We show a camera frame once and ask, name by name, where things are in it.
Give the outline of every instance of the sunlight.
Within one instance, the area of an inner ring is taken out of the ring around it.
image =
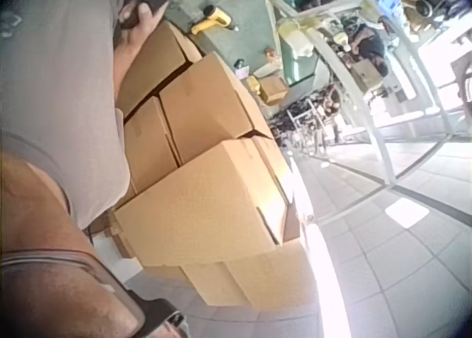
[[[325,239],[315,224],[307,226],[306,235],[322,313],[323,337],[350,338],[346,306]]]
[[[429,214],[429,209],[407,198],[401,198],[385,209],[385,213],[409,229]]]
[[[295,178],[295,205],[299,215],[314,218],[313,205],[294,159],[290,158]],[[350,338],[350,327],[346,306],[339,287],[338,278],[319,227],[309,224],[304,228],[304,248],[308,251],[311,269],[316,280],[324,338]]]

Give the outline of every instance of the forearm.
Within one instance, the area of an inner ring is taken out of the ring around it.
[[[134,59],[139,53],[139,47],[130,46],[128,44],[120,44],[114,53],[113,61],[113,83],[115,102],[118,100],[119,90],[126,73],[131,67]]]

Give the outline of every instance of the white floor tile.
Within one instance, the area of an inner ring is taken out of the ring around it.
[[[335,238],[336,236],[342,235],[349,231],[346,221],[342,218],[335,220],[329,224],[320,226],[320,230],[325,240]]]
[[[472,290],[472,235],[463,232],[440,254],[440,260]]]
[[[434,155],[423,164],[420,169],[429,173],[441,174],[441,170],[448,167],[447,162],[449,159],[451,159],[451,157]]]
[[[251,307],[219,307],[212,320],[250,323],[257,321],[258,317],[259,311]]]
[[[336,266],[335,269],[345,305],[363,300],[381,290],[364,256]]]
[[[346,262],[362,254],[362,250],[351,232],[346,232],[327,241],[326,244],[333,264]]]
[[[389,191],[389,190],[382,190],[380,194],[378,194],[374,199],[374,203],[378,205],[382,210],[385,210],[390,205],[394,204],[396,201],[400,199],[400,196],[397,194]]]
[[[319,304],[313,303],[293,308],[287,308],[280,311],[261,311],[257,319],[258,322],[273,322],[281,320],[289,320],[296,318],[304,318],[309,316],[318,316]]]
[[[466,142],[448,142],[441,147],[437,155],[472,159],[472,144]]]
[[[464,182],[472,181],[472,161],[469,159],[457,159],[446,157],[446,167],[440,168],[437,172],[440,175],[455,178]]]
[[[426,338],[452,338],[457,335],[458,330],[462,327],[463,322],[454,322],[445,325],[437,331],[429,334]]]
[[[431,257],[431,253],[408,232],[367,253],[367,260],[384,289],[408,277]]]
[[[216,313],[218,307],[208,306],[200,295],[197,295],[196,298],[189,304],[189,306],[182,310],[184,314],[188,314],[190,316],[201,318],[201,319],[209,319]]]
[[[372,201],[367,201],[363,203],[357,209],[354,209],[352,212],[344,216],[344,220],[351,229],[368,222],[372,218],[376,217],[378,214],[382,213],[382,209],[373,203]]]
[[[434,260],[386,292],[400,337],[423,338],[470,310],[471,296]]]
[[[187,316],[187,324],[189,325],[192,338],[205,338],[202,333],[209,323],[211,323],[211,321]]]
[[[256,323],[251,338],[318,338],[318,317],[305,317],[272,323]]]
[[[434,254],[441,252],[461,230],[456,220],[431,212],[410,228]]]
[[[419,191],[422,189],[422,186],[433,177],[433,173],[425,172],[424,170],[416,170],[401,179],[399,185],[407,189]]]
[[[362,249],[368,252],[404,230],[402,226],[383,213],[360,227],[356,227],[353,233]]]
[[[352,338],[397,338],[395,326],[382,294],[351,305],[347,317]]]
[[[434,175],[417,191],[465,213],[472,214],[472,185],[469,182]]]
[[[196,290],[192,288],[175,288],[166,299],[168,299],[178,310],[184,311],[198,296]]]
[[[204,338],[251,338],[256,323],[212,321],[202,333]]]

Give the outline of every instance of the green surface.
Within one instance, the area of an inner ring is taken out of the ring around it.
[[[266,64],[264,50],[275,48],[274,31],[265,0],[176,0],[167,10],[167,17],[183,31],[203,18],[202,9],[215,4],[228,13],[239,27],[233,32],[223,27],[212,27],[192,37],[205,51],[216,51],[229,66],[238,59],[250,66],[254,72]]]

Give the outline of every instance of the small cardboard box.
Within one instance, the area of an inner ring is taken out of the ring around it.
[[[273,138],[254,98],[215,53],[177,77],[160,98],[184,164],[224,140]]]
[[[229,261],[276,249],[286,206],[250,139],[215,146],[116,211],[143,266]]]
[[[123,80],[117,107],[128,116],[172,74],[201,59],[195,45],[167,21],[149,36]]]
[[[178,168],[174,149],[159,99],[151,97],[125,125],[125,152],[136,194]]]
[[[249,305],[248,299],[224,263],[183,266],[182,270],[207,305]]]
[[[266,137],[253,137],[252,141],[284,197],[285,203],[291,204],[294,200],[294,175],[277,143]]]
[[[288,87],[280,76],[261,78],[260,97],[267,106],[280,104],[288,93]]]

